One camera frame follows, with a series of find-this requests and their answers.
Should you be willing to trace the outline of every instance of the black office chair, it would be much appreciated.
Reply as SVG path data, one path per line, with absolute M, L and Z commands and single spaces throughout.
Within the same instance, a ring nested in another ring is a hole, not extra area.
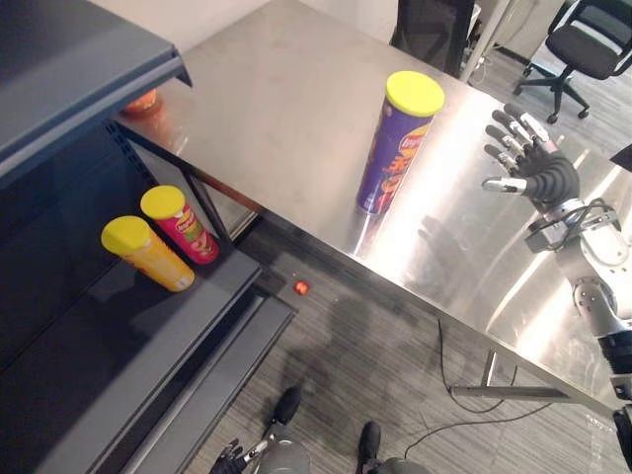
M 474 0 L 399 0 L 391 45 L 459 76 Z
M 567 1 L 562 5 L 549 26 L 546 39 L 546 46 L 551 52 L 567 64 L 562 74 L 556 76 L 545 67 L 531 62 L 522 73 L 524 77 L 535 69 L 546 79 L 522 79 L 513 90 L 518 95 L 524 86 L 550 87 L 555 94 L 555 112 L 546 120 L 549 123 L 557 121 L 562 94 L 568 94 L 584 106 L 578 113 L 580 119 L 589 115 L 589 104 L 570 84 L 569 76 L 573 71 L 602 81 L 622 74 L 632 64 L 632 0 L 581 0 L 564 25 L 557 28 L 575 3 Z M 599 39 L 593 32 L 587 33 L 582 26 L 596 32 Z

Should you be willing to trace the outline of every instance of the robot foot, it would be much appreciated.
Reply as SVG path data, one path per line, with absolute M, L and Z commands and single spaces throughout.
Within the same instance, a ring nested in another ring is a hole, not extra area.
M 363 474 L 363 466 L 377 459 L 377 451 L 381 439 L 381 429 L 376 422 L 367 422 L 357 444 L 357 468 L 355 474 Z
M 300 405 L 300 399 L 300 388 L 297 385 L 285 390 L 278 399 L 278 402 L 276 402 L 275 411 L 270 420 L 270 426 L 275 423 L 287 425 L 291 419 L 294 418 L 294 414 Z

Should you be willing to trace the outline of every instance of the pringles logo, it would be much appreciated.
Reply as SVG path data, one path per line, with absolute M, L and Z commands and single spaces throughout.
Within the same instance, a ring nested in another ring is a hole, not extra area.
M 178 219 L 178 222 L 176 222 L 176 229 L 178 229 L 178 232 L 183 234 L 187 232 L 187 230 L 189 229 L 189 227 L 191 227 L 193 223 L 194 215 L 190 209 L 187 209 L 184 215 L 180 219 Z
M 413 162 L 415 153 L 426 136 L 426 130 L 428 130 L 428 126 L 423 125 L 404 135 L 399 142 L 398 153 L 395 158 L 382 171 L 391 174 L 404 173 Z
M 399 142 L 399 152 L 406 157 L 410 156 L 412 158 L 413 156 L 415 156 L 415 153 L 417 153 L 419 146 L 424 140 L 427 129 L 428 126 L 423 125 L 404 135 L 404 137 Z

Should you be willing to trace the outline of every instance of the chair backrest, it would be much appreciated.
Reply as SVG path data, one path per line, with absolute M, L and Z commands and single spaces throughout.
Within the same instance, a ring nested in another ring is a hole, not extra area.
M 566 24 L 579 22 L 621 47 L 619 57 L 632 49 L 632 0 L 582 0 Z
M 391 45 L 458 77 L 473 9 L 474 0 L 399 0 Z

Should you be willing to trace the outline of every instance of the black cable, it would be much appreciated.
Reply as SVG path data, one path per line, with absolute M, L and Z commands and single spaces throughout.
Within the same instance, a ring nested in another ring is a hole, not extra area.
M 503 405 L 503 403 L 505 402 L 505 400 L 500 400 L 497 403 L 495 403 L 494 405 L 492 405 L 490 408 L 484 408 L 482 410 L 475 410 L 473 408 L 468 408 L 465 405 L 462 405 L 457 399 L 456 397 L 454 397 L 454 395 L 452 394 L 449 385 L 447 384 L 447 381 L 445 380 L 445 370 L 443 368 L 443 329 L 441 327 L 441 320 L 437 319 L 436 320 L 438 323 L 438 351 L 439 351 L 439 368 L 440 368 L 440 372 L 441 372 L 441 380 L 443 380 L 443 387 L 445 388 L 445 391 L 447 392 L 447 395 L 452 399 L 452 401 L 458 405 L 460 408 L 462 408 L 463 410 L 465 410 L 466 412 L 469 413 L 473 413 L 475 415 L 482 415 L 484 413 L 490 413 L 493 410 L 496 410 L 498 407 L 500 407 L 501 405 Z M 510 384 L 510 386 L 514 385 L 515 382 L 515 377 L 517 376 L 517 365 L 515 366 L 515 368 L 513 369 L 513 377 L 512 377 L 512 383 Z
M 567 230 L 566 235 L 564 236 L 562 241 L 558 245 L 556 245 L 554 248 L 552 248 L 551 250 L 557 251 L 557 250 L 561 249 L 562 247 L 564 247 L 566 245 L 566 243 L 569 240 L 571 240 L 571 238 L 576 237 L 578 235 L 578 230 L 581 230 L 580 226 L 584 223 L 584 220 L 588 216 L 589 212 L 591 210 L 593 210 L 594 208 L 600 208 L 604 212 L 609 212 L 611 210 L 614 210 L 614 208 L 612 208 L 612 206 L 606 204 L 601 197 L 597 197 L 597 198 L 593 199 L 591 202 L 589 202 L 588 205 L 583 205 L 582 207 L 578 207 L 577 209 L 573 209 L 570 212 L 564 214 L 564 216 L 562 217 L 561 220 L 567 220 L 572 215 L 581 213 L 580 216 L 578 217 L 578 219 L 575 222 L 573 222 L 573 224 L 571 224 L 571 226 Z M 548 222 L 547 224 L 543 225 L 542 227 L 538 227 L 537 230 L 541 231 L 543 229 L 546 229 L 547 227 L 551 227 L 552 225 L 557 224 L 558 222 L 559 222 L 559 220 L 552 220 L 552 221 Z M 614 223 L 614 226 L 617 227 L 618 221 L 614 221 L 613 223 Z
M 547 407 L 550 407 L 551 405 L 553 405 L 553 404 L 552 403 L 547 403 L 546 405 L 542 405 L 540 408 L 536 408 L 535 410 L 531 410 L 530 412 L 524 413 L 522 415 L 519 415 L 519 416 L 513 417 L 513 418 L 505 418 L 505 419 L 502 419 L 502 420 L 490 420 L 488 422 L 460 422 L 460 423 L 453 423 L 451 425 L 445 425 L 444 427 L 437 428 L 436 430 L 432 430 L 430 433 L 424 434 L 418 440 L 416 440 L 412 444 L 409 444 L 408 447 L 406 448 L 406 450 L 404 451 L 404 459 L 406 459 L 408 457 L 408 451 L 410 451 L 413 447 L 417 446 L 420 442 L 422 442 L 427 437 L 430 437 L 430 436 L 435 435 L 435 434 L 437 434 L 439 432 L 442 432 L 443 430 L 449 430 L 451 428 L 456 428 L 456 427 L 474 426 L 474 425 L 492 425 L 492 424 L 495 424 L 495 423 L 517 422 L 518 420 L 522 420 L 522 419 L 524 419 L 526 417 L 530 417 L 531 415 L 535 415 L 536 413 L 541 412 L 542 410 L 544 410 Z

